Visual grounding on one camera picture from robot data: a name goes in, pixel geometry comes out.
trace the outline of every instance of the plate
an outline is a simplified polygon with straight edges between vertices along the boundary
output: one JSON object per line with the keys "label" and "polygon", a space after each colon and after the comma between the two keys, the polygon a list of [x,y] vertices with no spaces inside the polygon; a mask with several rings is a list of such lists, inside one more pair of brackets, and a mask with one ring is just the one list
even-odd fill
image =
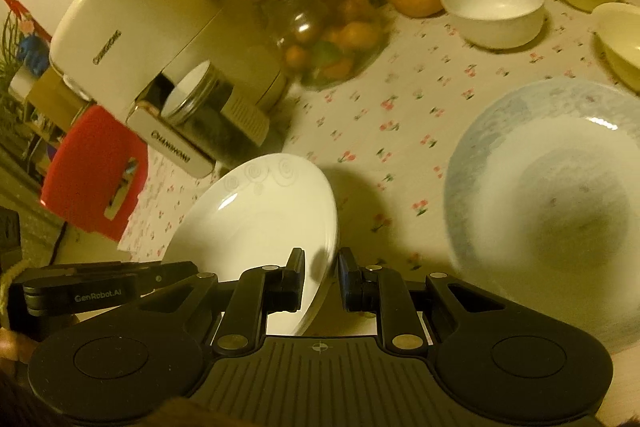
{"label": "plate", "polygon": [[639,169],[635,97],[566,78],[505,95],[449,163],[454,265],[623,349],[640,338]]}
{"label": "plate", "polygon": [[322,171],[304,158],[271,154],[237,167],[207,190],[178,227],[163,262],[193,261],[200,271],[229,281],[257,266],[285,266],[291,250],[302,248],[302,308],[267,321],[270,335],[299,335],[328,291],[337,233],[334,194]]}

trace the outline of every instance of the red plastic chair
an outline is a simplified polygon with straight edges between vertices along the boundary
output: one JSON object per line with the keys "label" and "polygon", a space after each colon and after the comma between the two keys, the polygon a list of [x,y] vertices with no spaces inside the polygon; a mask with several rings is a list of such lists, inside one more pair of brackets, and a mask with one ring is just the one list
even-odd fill
{"label": "red plastic chair", "polygon": [[[131,158],[138,167],[113,219],[104,215]],[[53,158],[40,203],[85,232],[119,241],[146,181],[146,144],[104,108],[93,105],[76,121]]]}

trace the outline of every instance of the glass jar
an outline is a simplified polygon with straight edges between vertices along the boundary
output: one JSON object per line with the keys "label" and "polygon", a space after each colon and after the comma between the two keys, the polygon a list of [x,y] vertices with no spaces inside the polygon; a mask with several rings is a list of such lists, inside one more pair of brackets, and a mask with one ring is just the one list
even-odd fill
{"label": "glass jar", "polygon": [[262,10],[285,72],[312,89],[357,76],[387,44],[372,0],[265,0]]}
{"label": "glass jar", "polygon": [[282,151],[283,140],[260,109],[209,61],[191,70],[167,97],[160,117],[228,169]]}

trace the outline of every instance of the cherry print tablecloth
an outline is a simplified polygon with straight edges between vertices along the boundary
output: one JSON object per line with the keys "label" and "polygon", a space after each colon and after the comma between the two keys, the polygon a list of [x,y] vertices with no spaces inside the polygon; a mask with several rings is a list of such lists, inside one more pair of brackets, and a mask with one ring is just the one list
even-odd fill
{"label": "cherry print tablecloth", "polygon": [[[590,15],[561,0],[546,0],[546,8],[540,36],[503,52],[464,41],[446,14],[411,20],[390,12],[390,44],[363,74],[321,92],[293,86],[274,108],[284,152],[308,158],[331,182],[340,242],[362,265],[390,266],[416,280],[452,269],[443,216],[447,163],[465,129],[505,92],[562,75],[617,84]],[[160,259],[216,179],[193,180],[150,152],[148,180],[120,248],[136,261]],[[329,327],[342,328],[336,332],[360,331],[335,320],[335,289],[324,308],[332,313]]]}

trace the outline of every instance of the jar label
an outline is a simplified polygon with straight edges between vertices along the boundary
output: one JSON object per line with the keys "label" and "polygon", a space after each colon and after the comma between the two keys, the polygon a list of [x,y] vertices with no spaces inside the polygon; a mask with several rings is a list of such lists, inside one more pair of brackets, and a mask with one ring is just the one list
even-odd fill
{"label": "jar label", "polygon": [[237,87],[234,87],[220,113],[258,147],[267,138],[269,117],[245,99]]}

